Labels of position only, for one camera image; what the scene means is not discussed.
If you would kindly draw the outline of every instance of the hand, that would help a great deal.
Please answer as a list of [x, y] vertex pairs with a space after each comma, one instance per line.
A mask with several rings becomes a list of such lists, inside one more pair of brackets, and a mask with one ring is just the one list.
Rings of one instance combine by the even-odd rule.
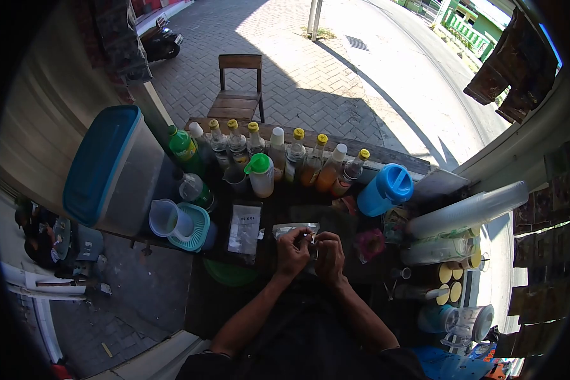
[[319, 279], [328, 286], [335, 286], [346, 277], [342, 274], [344, 269], [344, 251], [340, 237], [331, 232], [321, 232], [315, 237], [317, 243], [317, 262], [315, 272]]
[[[300, 248], [297, 248], [294, 245], [294, 241], [302, 233], [307, 233], [307, 235], [300, 240]], [[312, 230], [310, 228], [298, 227], [277, 239], [278, 260], [276, 274], [293, 280], [304, 269], [306, 263], [311, 258], [311, 255], [308, 253], [308, 243], [312, 239], [311, 234]]]

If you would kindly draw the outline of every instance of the green bottle cap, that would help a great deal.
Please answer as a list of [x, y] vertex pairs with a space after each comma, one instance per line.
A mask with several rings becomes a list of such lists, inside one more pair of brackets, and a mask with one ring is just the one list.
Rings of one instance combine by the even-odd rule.
[[250, 172], [254, 173], [263, 173], [268, 170], [270, 167], [270, 159], [264, 153], [258, 153], [257, 155], [253, 155], [249, 163], [245, 167], [244, 171], [246, 174]]

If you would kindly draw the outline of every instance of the road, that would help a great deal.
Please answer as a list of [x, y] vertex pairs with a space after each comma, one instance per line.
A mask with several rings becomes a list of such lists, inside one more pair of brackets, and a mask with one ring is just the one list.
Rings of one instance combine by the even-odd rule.
[[387, 103], [372, 107], [392, 136], [390, 148], [453, 170], [509, 126], [494, 104], [463, 93], [473, 73], [414, 13], [390, 0], [326, 3], [328, 25], [368, 47], [348, 44], [347, 51], [368, 96]]

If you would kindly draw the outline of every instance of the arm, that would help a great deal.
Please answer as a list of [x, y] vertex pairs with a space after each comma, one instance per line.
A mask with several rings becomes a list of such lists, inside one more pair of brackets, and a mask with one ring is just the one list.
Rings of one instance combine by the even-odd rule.
[[350, 319], [353, 329], [368, 351], [380, 352], [399, 346], [395, 335], [372, 309], [355, 293], [342, 274], [344, 252], [340, 237], [331, 232], [317, 235], [319, 257], [315, 271], [325, 285], [332, 289]]
[[218, 331], [209, 348], [212, 352], [225, 353], [233, 357], [247, 346], [262, 328], [276, 300], [310, 259], [308, 253], [310, 235], [301, 240], [300, 248], [294, 245], [294, 239], [300, 233], [312, 233], [312, 231], [297, 228], [281, 236], [276, 242], [278, 250], [276, 273], [268, 285]]

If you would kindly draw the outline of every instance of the bottle with pump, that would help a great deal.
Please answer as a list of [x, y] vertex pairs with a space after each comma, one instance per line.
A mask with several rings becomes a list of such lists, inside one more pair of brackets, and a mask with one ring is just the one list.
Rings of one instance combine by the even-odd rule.
[[294, 142], [289, 144], [285, 151], [285, 181], [294, 182], [296, 175], [304, 163], [306, 148], [302, 142], [304, 140], [304, 130], [302, 128], [294, 129]]
[[189, 173], [196, 173], [200, 176], [205, 174], [205, 165], [200, 160], [200, 155], [196, 151], [196, 145], [186, 131], [177, 129], [175, 125], [170, 125], [169, 149], [181, 163], [183, 169]]
[[217, 120], [212, 119], [209, 121], [209, 128], [211, 129], [211, 148], [215, 158], [218, 159], [219, 167], [226, 171], [230, 166], [228, 162], [228, 137], [225, 136], [219, 128]]
[[363, 164], [368, 158], [370, 158], [370, 151], [367, 149], [361, 149], [354, 160], [350, 160], [344, 164], [342, 172], [331, 187], [332, 195], [342, 196], [348, 191], [352, 183], [357, 178], [361, 177], [361, 174], [363, 173]]
[[190, 136], [194, 139], [200, 158], [205, 165], [208, 165], [215, 160], [215, 155], [213, 154], [213, 148], [209, 140], [207, 140], [203, 128], [201, 128], [197, 122], [191, 122], [188, 129], [190, 129]]
[[232, 155], [232, 159], [239, 165], [241, 170], [247, 166], [249, 162], [249, 154], [247, 153], [247, 139], [241, 134], [239, 124], [236, 120], [228, 120], [228, 129], [230, 130], [230, 138], [228, 139], [228, 149]]
[[256, 122], [251, 122], [247, 125], [247, 129], [249, 130], [249, 140], [247, 140], [249, 158], [258, 153], [264, 153], [266, 141], [259, 135], [259, 125]]
[[302, 186], [310, 187], [314, 185], [321, 167], [323, 167], [323, 152], [327, 144], [327, 136], [320, 134], [317, 136], [317, 143], [310, 154], [304, 159], [302, 166], [302, 174], [300, 175], [300, 183]]
[[275, 126], [270, 135], [270, 149], [268, 156], [272, 159], [275, 166], [275, 182], [279, 182], [285, 171], [285, 132], [280, 126]]
[[213, 211], [218, 203], [205, 182], [198, 175], [192, 173], [183, 174], [179, 194], [185, 202], [202, 207], [207, 212]]
[[317, 178], [316, 187], [318, 192], [325, 193], [329, 191], [335, 180], [338, 179], [342, 171], [342, 161], [346, 158], [347, 151], [348, 148], [344, 144], [338, 144], [335, 147], [334, 152], [323, 165], [319, 177]]

